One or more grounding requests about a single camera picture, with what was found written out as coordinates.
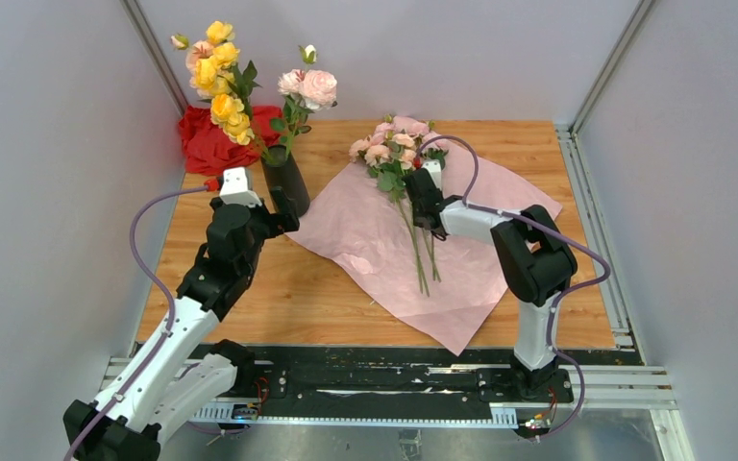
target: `white wall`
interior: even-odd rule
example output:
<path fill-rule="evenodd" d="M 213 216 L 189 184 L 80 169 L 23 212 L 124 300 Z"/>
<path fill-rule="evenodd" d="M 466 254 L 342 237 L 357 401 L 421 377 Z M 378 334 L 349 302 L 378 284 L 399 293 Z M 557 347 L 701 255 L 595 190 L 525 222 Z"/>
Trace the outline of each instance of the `white wall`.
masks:
<path fill-rule="evenodd" d="M 443 119 L 569 123 L 637 0 L 140 0 L 190 101 L 183 52 L 168 37 L 204 38 L 232 22 L 241 58 L 259 70 L 255 98 L 281 101 L 279 76 L 313 43 L 317 68 L 338 79 L 319 118 L 379 118 L 390 110 Z"/>
<path fill-rule="evenodd" d="M 697 459 L 738 459 L 738 2 L 659 2 L 580 139 Z"/>
<path fill-rule="evenodd" d="M 128 226 L 179 187 L 178 119 L 120 2 L 0 0 L 0 460 L 62 459 L 63 411 L 129 347 Z"/>

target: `vase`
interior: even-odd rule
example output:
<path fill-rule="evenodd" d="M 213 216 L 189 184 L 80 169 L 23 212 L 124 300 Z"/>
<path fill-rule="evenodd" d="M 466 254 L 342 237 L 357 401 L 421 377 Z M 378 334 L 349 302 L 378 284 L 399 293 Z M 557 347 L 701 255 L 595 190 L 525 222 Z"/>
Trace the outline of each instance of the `vase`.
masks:
<path fill-rule="evenodd" d="M 295 202 L 298 217 L 304 216 L 309 209 L 309 193 L 295 158 L 282 145 L 270 147 L 269 154 L 271 161 L 261 158 L 261 169 L 264 171 L 267 188 L 281 187 L 287 198 Z"/>

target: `pink paper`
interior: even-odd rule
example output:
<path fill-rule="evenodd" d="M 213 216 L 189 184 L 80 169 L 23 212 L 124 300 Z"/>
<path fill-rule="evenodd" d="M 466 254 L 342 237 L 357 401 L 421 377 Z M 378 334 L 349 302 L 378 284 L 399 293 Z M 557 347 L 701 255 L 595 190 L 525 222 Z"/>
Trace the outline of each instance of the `pink paper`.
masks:
<path fill-rule="evenodd" d="M 395 117 L 394 124 L 404 129 L 413 122 Z M 471 154 L 454 143 L 441 145 L 449 150 L 443 171 L 443 194 L 462 195 L 473 173 Z M 483 158 L 469 200 L 506 209 L 540 204 L 553 218 L 561 211 L 561 204 L 547 194 Z M 392 315 L 457 355 L 507 289 L 494 248 L 458 236 L 436 241 L 442 282 L 432 280 L 431 264 L 418 233 L 431 296 L 421 294 L 414 250 L 403 218 L 387 195 L 377 189 L 376 180 L 369 178 L 362 161 L 348 164 L 333 178 L 301 218 L 301 228 L 287 236 L 335 261 Z"/>

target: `flower bouquet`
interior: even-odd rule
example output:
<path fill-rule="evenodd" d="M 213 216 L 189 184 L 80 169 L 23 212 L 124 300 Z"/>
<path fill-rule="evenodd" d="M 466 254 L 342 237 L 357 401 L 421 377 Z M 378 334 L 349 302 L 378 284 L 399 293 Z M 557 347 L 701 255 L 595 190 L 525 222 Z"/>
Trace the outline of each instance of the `flower bouquet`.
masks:
<path fill-rule="evenodd" d="M 359 139 L 349 149 L 351 161 L 359 158 L 366 163 L 366 169 L 370 177 L 377 179 L 378 189 L 388 195 L 389 201 L 400 212 L 401 218 L 406 223 L 411 244 L 414 247 L 415 266 L 417 267 L 417 278 L 420 282 L 420 292 L 430 296 L 429 280 L 423 268 L 420 252 L 420 239 L 423 240 L 423 248 L 429 256 L 431 264 L 431 278 L 441 281 L 439 270 L 437 270 L 434 258 L 434 236 L 427 230 L 414 226 L 413 206 L 411 201 L 406 201 L 406 186 L 403 177 L 412 170 L 420 168 L 424 159 L 439 160 L 440 166 L 445 168 L 445 156 L 448 151 L 438 147 L 429 147 L 417 157 L 417 150 L 424 142 L 424 136 L 433 129 L 433 122 L 414 122 L 407 129 L 396 130 L 392 124 L 392 116 L 386 115 L 383 123 L 378 125 L 375 133 Z"/>
<path fill-rule="evenodd" d="M 292 158 L 295 137 L 309 133 L 310 114 L 336 106 L 337 80 L 326 71 L 311 69 L 318 59 L 315 47 L 299 46 L 304 69 L 293 69 L 278 80 L 278 91 L 284 104 L 281 117 L 270 119 L 270 128 L 279 134 L 278 145 L 268 145 L 254 117 L 251 95 L 258 72 L 252 61 L 242 69 L 239 49 L 235 47 L 234 26 L 215 21 L 206 30 L 206 40 L 189 45 L 186 36 L 176 34 L 171 43 L 186 50 L 185 66 L 191 72 L 190 85 L 196 88 L 203 102 L 210 103 L 212 123 L 230 141 L 242 146 L 254 146 L 261 157 L 268 187 L 282 186 L 287 196 L 296 202 L 299 215 L 309 206 L 309 195 Z"/>

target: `wooden table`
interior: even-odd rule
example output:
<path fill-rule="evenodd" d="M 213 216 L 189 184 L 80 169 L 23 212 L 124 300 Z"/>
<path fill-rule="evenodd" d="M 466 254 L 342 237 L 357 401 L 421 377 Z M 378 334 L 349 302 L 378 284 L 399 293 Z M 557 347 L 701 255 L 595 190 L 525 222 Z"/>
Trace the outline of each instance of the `wooden table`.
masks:
<path fill-rule="evenodd" d="M 376 120 L 319 121 L 294 147 L 310 197 L 315 197 L 347 163 L 352 142 L 374 130 Z M 458 135 L 479 154 L 526 178 L 564 208 L 556 223 L 561 231 L 585 242 L 581 222 L 554 127 L 549 122 L 438 122 L 439 133 Z M 260 165 L 251 167 L 255 190 L 269 197 Z M 185 176 L 183 187 L 206 180 Z M 179 199 L 162 251 L 158 277 L 176 290 L 205 241 L 213 193 Z M 574 250 L 574 282 L 593 278 L 592 261 Z M 137 339 L 147 339 L 167 310 L 165 298 L 152 288 Z M 503 299 L 474 336 L 469 347 L 513 347 L 517 335 L 516 299 Z M 282 236 L 265 243 L 253 285 L 225 321 L 206 339 L 228 338 L 242 344 L 419 346 L 438 344 L 395 319 L 372 300 L 334 262 Z M 613 348 L 614 341 L 601 292 L 588 287 L 562 304 L 557 343 L 563 348 Z"/>

